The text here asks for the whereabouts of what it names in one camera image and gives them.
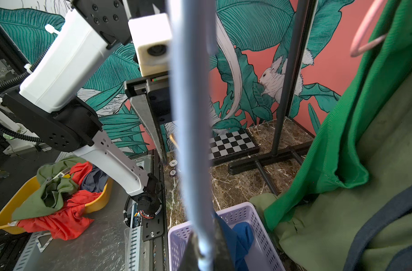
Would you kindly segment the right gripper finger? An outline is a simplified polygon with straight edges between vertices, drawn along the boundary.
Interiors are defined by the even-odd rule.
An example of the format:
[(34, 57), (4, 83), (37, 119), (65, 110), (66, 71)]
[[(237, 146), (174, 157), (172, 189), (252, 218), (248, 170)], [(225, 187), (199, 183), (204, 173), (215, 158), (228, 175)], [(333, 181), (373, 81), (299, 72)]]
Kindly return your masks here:
[(212, 235), (206, 241), (193, 232), (185, 246), (179, 271), (233, 271), (235, 264), (227, 246), (227, 241), (218, 219), (212, 215)]

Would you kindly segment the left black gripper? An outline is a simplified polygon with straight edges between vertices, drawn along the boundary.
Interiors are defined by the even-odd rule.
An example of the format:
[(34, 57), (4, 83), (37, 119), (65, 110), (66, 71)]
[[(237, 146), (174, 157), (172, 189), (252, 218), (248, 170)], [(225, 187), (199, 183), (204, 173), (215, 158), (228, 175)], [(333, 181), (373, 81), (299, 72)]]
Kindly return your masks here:
[(153, 140), (161, 162), (167, 164), (168, 159), (159, 124), (173, 121), (169, 74), (162, 72), (124, 81), (124, 92), (131, 108)]

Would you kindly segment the blue tank top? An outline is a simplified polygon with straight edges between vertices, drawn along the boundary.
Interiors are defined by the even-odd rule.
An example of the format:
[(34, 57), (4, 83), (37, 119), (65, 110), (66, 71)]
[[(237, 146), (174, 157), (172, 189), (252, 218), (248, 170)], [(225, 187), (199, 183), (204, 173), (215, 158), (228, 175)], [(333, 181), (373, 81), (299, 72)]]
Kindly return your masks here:
[(233, 228), (215, 214), (215, 217), (222, 229), (236, 271), (249, 271), (245, 261), (249, 250), (255, 240), (251, 226), (247, 222), (240, 222)]

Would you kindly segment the light blue wire hanger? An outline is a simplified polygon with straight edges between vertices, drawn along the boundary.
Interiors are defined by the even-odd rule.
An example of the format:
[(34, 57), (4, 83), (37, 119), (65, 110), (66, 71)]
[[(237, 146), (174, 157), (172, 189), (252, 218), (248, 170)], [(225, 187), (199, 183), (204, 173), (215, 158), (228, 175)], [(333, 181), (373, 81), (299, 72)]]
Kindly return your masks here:
[(186, 216), (203, 241), (212, 235), (209, 175), (209, 55), (207, 1), (168, 1), (173, 39), (172, 108), (178, 130), (181, 194)]

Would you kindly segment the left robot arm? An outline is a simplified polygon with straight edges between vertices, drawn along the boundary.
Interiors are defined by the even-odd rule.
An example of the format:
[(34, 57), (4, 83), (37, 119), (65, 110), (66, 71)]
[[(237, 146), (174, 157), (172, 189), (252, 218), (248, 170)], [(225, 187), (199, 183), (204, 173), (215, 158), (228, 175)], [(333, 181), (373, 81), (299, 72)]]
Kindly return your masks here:
[(121, 45), (132, 43), (140, 78), (123, 91), (153, 140), (162, 163), (166, 150), (161, 125), (171, 122), (168, 75), (172, 39), (164, 1), (72, 1), (72, 9), (53, 44), (25, 72), (0, 84), (0, 96), (34, 136), (72, 152), (103, 170), (122, 186), (141, 216), (162, 209), (157, 178), (136, 166), (111, 141), (98, 115), (77, 93)]

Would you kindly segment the green tank top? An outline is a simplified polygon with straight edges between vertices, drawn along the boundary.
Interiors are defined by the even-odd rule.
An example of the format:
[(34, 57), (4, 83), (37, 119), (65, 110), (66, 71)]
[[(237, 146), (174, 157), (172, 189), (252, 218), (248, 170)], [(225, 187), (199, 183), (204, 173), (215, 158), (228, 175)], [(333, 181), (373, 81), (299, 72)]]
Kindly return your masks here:
[(388, 1), (373, 31), (386, 35), (364, 53), (357, 74), (321, 125), (291, 187), (264, 211), (274, 230), (302, 199), (368, 182), (357, 143), (376, 117), (376, 131), (394, 128), (412, 103), (412, 1)]

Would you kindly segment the olive tank top grey trim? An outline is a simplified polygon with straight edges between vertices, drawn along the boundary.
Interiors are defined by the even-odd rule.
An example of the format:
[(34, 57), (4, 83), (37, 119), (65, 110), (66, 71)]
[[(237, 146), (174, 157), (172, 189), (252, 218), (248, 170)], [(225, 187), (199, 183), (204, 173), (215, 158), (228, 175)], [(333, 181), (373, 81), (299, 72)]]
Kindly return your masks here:
[[(412, 103), (394, 128), (376, 117), (357, 143), (368, 182), (302, 199), (290, 220), (270, 230), (278, 247), (309, 271), (410, 269), (397, 258), (412, 247)], [(263, 218), (280, 196), (251, 198)]]

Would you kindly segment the lavender plastic basket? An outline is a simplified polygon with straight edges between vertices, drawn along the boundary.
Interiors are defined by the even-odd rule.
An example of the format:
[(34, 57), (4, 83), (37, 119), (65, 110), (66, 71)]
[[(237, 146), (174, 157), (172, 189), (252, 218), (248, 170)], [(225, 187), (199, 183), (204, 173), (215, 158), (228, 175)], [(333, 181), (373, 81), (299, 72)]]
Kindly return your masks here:
[[(244, 202), (220, 210), (217, 214), (231, 228), (234, 228), (236, 224), (241, 222), (246, 222), (250, 225), (255, 239), (245, 257), (250, 271), (283, 271), (285, 269), (253, 204)], [(191, 230), (192, 225), (190, 221), (176, 225), (169, 230), (170, 271), (176, 271), (180, 267)]]

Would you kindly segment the checkerboard calibration plate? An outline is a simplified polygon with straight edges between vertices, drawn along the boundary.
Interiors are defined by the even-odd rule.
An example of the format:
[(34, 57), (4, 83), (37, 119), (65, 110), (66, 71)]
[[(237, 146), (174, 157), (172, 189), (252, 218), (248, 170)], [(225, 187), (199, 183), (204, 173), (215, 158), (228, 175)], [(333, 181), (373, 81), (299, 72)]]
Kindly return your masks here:
[(209, 160), (213, 166), (257, 154), (260, 150), (252, 135), (245, 129), (217, 135), (209, 140), (209, 146)]

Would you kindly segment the yellow bin of clothes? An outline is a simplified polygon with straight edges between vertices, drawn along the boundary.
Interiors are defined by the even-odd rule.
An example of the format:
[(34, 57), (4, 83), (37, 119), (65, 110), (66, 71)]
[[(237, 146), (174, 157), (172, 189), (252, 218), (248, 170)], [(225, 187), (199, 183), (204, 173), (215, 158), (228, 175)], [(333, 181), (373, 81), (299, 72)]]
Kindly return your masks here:
[(83, 158), (45, 164), (2, 208), (0, 230), (76, 239), (93, 223), (88, 215), (108, 204), (112, 186), (112, 178)]

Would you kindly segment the black clothes rack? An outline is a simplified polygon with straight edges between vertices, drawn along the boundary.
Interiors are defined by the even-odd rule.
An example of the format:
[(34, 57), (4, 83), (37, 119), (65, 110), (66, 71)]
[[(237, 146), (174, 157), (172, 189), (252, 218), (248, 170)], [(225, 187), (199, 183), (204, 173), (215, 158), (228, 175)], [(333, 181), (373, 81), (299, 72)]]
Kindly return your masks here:
[(312, 144), (312, 142), (309, 141), (295, 146), (287, 146), (284, 149), (279, 148), (283, 124), (291, 106), (290, 99), (293, 97), (293, 91), (296, 89), (296, 83), (303, 64), (304, 51), (309, 40), (317, 5), (318, 1), (299, 1), (297, 5), (296, 19), (291, 38), (290, 51), (288, 53), (288, 65), (285, 73), (281, 102), (277, 110), (277, 120), (270, 152), (231, 162), (227, 168), (231, 175), (257, 169), (269, 190), (276, 196), (279, 195), (279, 192), (264, 167), (290, 159), (294, 159), (299, 164), (302, 164), (304, 161), (303, 155), (307, 154)]

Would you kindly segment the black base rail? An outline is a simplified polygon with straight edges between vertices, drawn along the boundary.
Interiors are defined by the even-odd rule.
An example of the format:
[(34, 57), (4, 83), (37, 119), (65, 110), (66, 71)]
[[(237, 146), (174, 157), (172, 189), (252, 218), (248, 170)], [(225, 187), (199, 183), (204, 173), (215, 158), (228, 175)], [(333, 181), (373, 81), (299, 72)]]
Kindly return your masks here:
[(150, 179), (142, 194), (125, 203), (125, 269), (168, 271), (164, 169), (155, 150), (134, 162)]

